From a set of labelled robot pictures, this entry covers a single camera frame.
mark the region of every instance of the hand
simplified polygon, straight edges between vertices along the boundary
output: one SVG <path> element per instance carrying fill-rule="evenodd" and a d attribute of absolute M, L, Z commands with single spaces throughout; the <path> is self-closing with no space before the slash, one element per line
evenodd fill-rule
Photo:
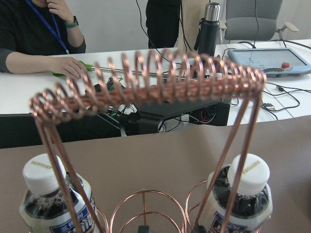
<path fill-rule="evenodd" d="M 73 57 L 51 57 L 51 61 L 51 71 L 54 73 L 79 79 L 82 71 L 87 72 L 86 67 Z"/>
<path fill-rule="evenodd" d="M 51 13 L 58 15 L 66 23 L 74 23 L 73 14 L 65 0 L 47 0 L 47 3 Z"/>

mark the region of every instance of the table surface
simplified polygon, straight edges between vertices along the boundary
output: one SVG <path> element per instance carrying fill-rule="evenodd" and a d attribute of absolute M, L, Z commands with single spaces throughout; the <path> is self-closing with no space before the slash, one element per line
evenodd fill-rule
<path fill-rule="evenodd" d="M 311 116 L 303 116 L 261 122 L 255 127 L 249 152 L 262 157 L 270 168 L 268 184 L 274 206 L 262 233 L 310 232 L 310 125 Z M 241 152 L 247 126 L 240 126 L 225 163 Z M 231 127 L 197 125 L 177 132 L 70 142 L 65 143 L 65 148 L 76 171 L 91 184 L 97 206 L 110 219 L 121 200 L 141 189 L 167 192 L 184 206 L 191 187 L 214 170 Z M 0 150 L 2 233 L 27 232 L 18 214 L 26 190 L 21 171 L 29 159 L 45 151 L 44 146 Z M 203 190 L 199 190 L 191 197 L 190 206 L 201 200 Z M 151 194 L 146 199 L 147 211 L 175 216 L 181 226 L 180 214 L 169 202 Z M 116 217 L 114 229 L 118 230 L 121 223 L 141 210 L 141 197 L 124 206 Z M 161 218 L 159 225 L 154 225 L 156 220 L 151 217 L 147 220 L 152 229 L 155 225 L 166 226 Z M 167 228 L 159 232 L 175 230 Z"/>
<path fill-rule="evenodd" d="M 311 45 L 311 40 L 299 40 L 298 42 L 303 43 L 307 46 Z M 306 61 L 311 63 L 311 51 L 307 48 L 289 44 L 287 43 L 289 48 L 294 49 L 301 57 L 303 57 Z M 237 48 L 244 49 L 250 47 L 248 44 L 228 44 L 228 45 L 217 45 L 215 55 L 222 56 L 224 50 L 227 48 Z M 257 42 L 257 48 L 280 48 L 283 47 L 281 42 Z M 125 53 L 131 63 L 131 67 L 134 67 L 134 54 L 135 51 L 116 51 L 116 52 L 99 52 L 99 53 L 86 53 L 86 54 L 73 54 L 72 56 L 78 60 L 82 60 L 87 64 L 94 64 L 95 62 L 99 62 L 99 65 L 102 67 L 108 67 L 107 59 L 111 57 L 115 63 L 116 68 L 122 68 L 121 65 L 121 54 Z M 148 50 L 141 50 L 142 55 L 146 56 Z M 163 62 L 163 71 L 167 70 L 168 62 Z M 97 84 L 97 79 L 95 77 L 94 72 L 89 72 L 91 80 L 93 84 Z M 268 82 L 272 82 L 279 85 L 303 88 L 303 89 L 311 89 L 311 74 L 304 76 L 287 76 L 283 78 L 268 78 Z M 42 92 L 45 88 L 53 89 L 54 84 L 59 82 L 63 84 L 65 87 L 66 79 L 65 78 L 57 78 L 51 75 L 51 73 L 38 73 L 31 75 L 16 75 L 16 74 L 7 74 L 0 73 L 0 114 L 20 114 L 20 113 L 28 113 L 30 112 L 30 108 L 28 106 L 28 100 L 35 95 L 37 92 Z M 78 81 L 79 87 L 84 91 L 83 81 Z M 266 91 L 271 92 L 273 94 L 279 94 L 279 92 L 275 89 L 275 86 L 267 84 Z M 311 108 L 309 107 L 309 102 L 311 100 L 311 94 L 306 92 L 295 92 L 293 93 L 300 101 L 300 106 L 293 109 L 288 109 L 285 111 L 277 112 L 276 115 L 278 119 L 288 119 L 292 117 L 300 117 L 311 115 Z M 276 109 L 282 108 L 283 106 L 293 106 L 296 105 L 296 101 L 290 96 L 283 95 L 280 97 L 271 97 L 266 94 L 263 95 L 263 101 L 265 103 L 272 103 Z M 232 106 L 229 112 L 228 125 L 232 125 L 235 117 L 237 115 L 239 106 Z M 242 119 L 242 124 L 248 123 L 248 117 L 251 112 L 251 104 L 249 108 L 246 110 L 245 117 Z M 257 122 L 262 121 L 271 121 L 275 120 L 275 117 L 269 114 L 264 110 L 260 110 Z"/>

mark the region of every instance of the chair backrest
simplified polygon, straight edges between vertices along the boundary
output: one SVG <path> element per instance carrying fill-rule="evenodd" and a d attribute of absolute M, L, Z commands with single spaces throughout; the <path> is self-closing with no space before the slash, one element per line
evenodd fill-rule
<path fill-rule="evenodd" d="M 270 40 L 276 32 L 276 19 L 282 2 L 283 0 L 226 0 L 225 39 Z"/>

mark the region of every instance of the gray chair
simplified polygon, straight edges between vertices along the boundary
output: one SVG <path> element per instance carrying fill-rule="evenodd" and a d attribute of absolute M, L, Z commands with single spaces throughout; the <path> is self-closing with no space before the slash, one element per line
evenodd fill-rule
<path fill-rule="evenodd" d="M 281 33 L 289 28 L 298 29 L 285 22 L 282 28 L 276 25 L 276 19 L 283 0 L 227 0 L 226 22 L 220 28 L 225 31 L 226 40 L 267 41 L 276 32 Z"/>

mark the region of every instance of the brown surface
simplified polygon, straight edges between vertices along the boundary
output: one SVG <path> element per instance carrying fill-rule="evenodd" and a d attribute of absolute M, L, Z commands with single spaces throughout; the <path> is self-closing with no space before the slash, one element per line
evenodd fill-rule
<path fill-rule="evenodd" d="M 227 163 L 240 153 L 246 126 L 241 125 Z M 66 148 L 76 171 L 90 182 L 97 206 L 110 219 L 122 199 L 142 188 L 167 192 L 184 206 L 190 188 L 213 171 L 230 128 L 201 125 L 172 133 L 66 143 Z M 249 152 L 270 167 L 274 205 L 262 232 L 311 232 L 310 142 L 311 116 L 256 125 Z M 2 233 L 27 232 L 18 214 L 26 190 L 21 171 L 30 158 L 44 152 L 43 146 L 0 150 Z M 148 202 L 147 210 L 166 205 L 160 203 Z"/>

